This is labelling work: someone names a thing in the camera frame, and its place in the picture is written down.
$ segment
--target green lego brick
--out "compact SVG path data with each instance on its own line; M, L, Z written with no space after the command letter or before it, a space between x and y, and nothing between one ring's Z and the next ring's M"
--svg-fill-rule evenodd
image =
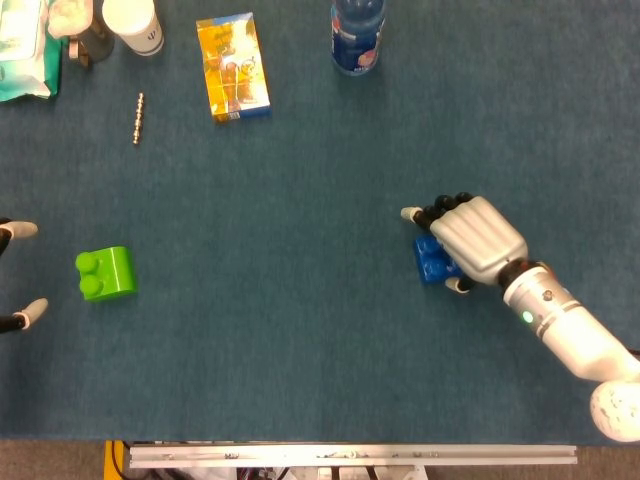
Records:
M126 247L82 252L76 258L84 299L99 302L137 291L131 253Z

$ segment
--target metal screw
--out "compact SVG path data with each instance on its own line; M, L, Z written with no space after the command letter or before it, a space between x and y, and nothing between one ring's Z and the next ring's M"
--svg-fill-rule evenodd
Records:
M133 144L140 144L140 133L142 132L142 120L144 118L144 93L138 94L138 105L136 107L136 121L133 124Z

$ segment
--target paper cup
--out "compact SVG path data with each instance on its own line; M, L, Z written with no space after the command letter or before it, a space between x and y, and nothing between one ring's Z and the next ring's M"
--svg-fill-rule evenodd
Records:
M102 17L138 55L153 55L164 45L153 0L104 0Z

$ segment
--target wet wipes package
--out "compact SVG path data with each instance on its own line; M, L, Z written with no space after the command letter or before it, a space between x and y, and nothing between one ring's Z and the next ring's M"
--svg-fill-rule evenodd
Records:
M196 22L211 115L218 122L271 111L253 13Z
M46 30L46 0L0 0L0 101L58 93L60 41Z

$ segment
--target white robotic hand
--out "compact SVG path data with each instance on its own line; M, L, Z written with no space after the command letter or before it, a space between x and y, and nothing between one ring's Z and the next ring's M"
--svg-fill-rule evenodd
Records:
M35 223L14 222L7 218L0 218L0 255L12 239L31 237L36 233L38 233L38 227ZM26 330L42 316L48 305L46 298L39 298L13 315L0 316L0 333Z
M640 362L546 265L528 259L522 235L487 200L441 195L433 206L403 208L401 215L432 233L464 272L449 279L449 288L502 287L504 302L574 375L605 382L592 397L598 428L615 440L640 441Z

